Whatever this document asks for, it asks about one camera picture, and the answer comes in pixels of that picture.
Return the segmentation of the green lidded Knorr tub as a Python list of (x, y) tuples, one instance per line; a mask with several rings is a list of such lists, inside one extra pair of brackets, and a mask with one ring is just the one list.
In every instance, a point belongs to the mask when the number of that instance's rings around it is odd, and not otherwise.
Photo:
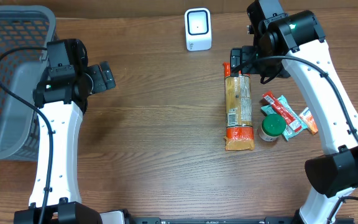
[(286, 126), (287, 124), (282, 116), (269, 114), (264, 118), (257, 132), (262, 140), (272, 142), (278, 139)]

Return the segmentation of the orange pasta packet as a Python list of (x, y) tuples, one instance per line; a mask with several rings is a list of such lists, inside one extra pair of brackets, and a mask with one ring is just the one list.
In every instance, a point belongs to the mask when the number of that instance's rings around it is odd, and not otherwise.
[(250, 76), (231, 75), (230, 63), (224, 62), (226, 103), (226, 151), (254, 150)]

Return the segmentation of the small orange sachet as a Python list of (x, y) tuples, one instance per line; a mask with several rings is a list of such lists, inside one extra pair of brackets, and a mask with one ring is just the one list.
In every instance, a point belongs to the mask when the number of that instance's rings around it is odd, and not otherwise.
[(318, 127), (314, 121), (314, 118), (311, 114), (311, 111), (308, 107), (306, 107), (300, 114), (300, 119), (307, 125), (308, 131), (311, 134), (316, 134), (318, 132)]

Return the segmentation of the red stick snack packet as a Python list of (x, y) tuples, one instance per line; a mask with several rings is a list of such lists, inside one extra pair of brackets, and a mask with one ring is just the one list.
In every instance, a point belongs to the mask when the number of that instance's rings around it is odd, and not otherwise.
[(271, 91), (268, 91), (263, 94), (263, 98), (269, 103), (269, 105), (273, 108), (273, 110), (282, 116), (289, 126), (289, 128), (297, 133), (302, 130), (303, 126), (299, 119), (295, 117), (293, 113), (291, 113), (283, 103), (281, 103)]

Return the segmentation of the teal snack packet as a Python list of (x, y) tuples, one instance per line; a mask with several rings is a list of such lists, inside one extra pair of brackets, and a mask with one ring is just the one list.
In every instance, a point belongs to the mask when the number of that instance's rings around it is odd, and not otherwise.
[(274, 110), (273, 106), (271, 105), (271, 103), (273, 103), (273, 99), (276, 99), (295, 118), (296, 126), (292, 124), (291, 125), (287, 124), (285, 126), (284, 132), (282, 133), (286, 141), (288, 141), (292, 137), (295, 137), (300, 132), (302, 132), (302, 130), (307, 128), (307, 125), (300, 119), (298, 115), (295, 114), (295, 112), (288, 104), (287, 99), (283, 95), (276, 98), (275, 96), (270, 94), (269, 96), (264, 96), (264, 99), (268, 102), (268, 105), (262, 106), (261, 110), (266, 116), (270, 114), (277, 114), (277, 112)]

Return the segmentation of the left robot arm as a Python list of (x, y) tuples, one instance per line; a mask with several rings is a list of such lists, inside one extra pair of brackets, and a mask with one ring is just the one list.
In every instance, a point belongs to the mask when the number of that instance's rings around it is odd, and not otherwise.
[(107, 62), (88, 64), (78, 39), (48, 42), (48, 63), (33, 99), (39, 110), (39, 153), (34, 188), (14, 223), (129, 222), (126, 211), (99, 213), (82, 204), (78, 188), (78, 136), (88, 97), (116, 84)]

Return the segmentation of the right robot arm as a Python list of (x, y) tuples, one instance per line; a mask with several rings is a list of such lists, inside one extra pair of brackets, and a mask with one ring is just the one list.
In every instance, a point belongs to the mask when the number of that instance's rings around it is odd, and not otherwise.
[(311, 189), (286, 223), (336, 223), (341, 205), (358, 188), (358, 113), (331, 60), (326, 36), (311, 11), (288, 15), (278, 1), (248, 8), (250, 53), (236, 55), (233, 75), (256, 73), (262, 82), (292, 77), (318, 127), (323, 154), (305, 162)]

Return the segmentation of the white barcode scanner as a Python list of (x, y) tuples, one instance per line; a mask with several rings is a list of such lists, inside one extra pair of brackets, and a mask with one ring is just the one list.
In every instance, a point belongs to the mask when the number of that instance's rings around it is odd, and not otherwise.
[(212, 47), (211, 14), (205, 7), (188, 9), (184, 15), (186, 48), (190, 52)]

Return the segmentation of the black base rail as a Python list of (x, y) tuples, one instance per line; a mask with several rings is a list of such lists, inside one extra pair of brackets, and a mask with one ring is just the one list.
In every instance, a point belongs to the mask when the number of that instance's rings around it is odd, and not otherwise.
[(159, 217), (134, 217), (136, 224), (290, 224), (292, 217), (266, 217), (264, 219), (161, 219)]

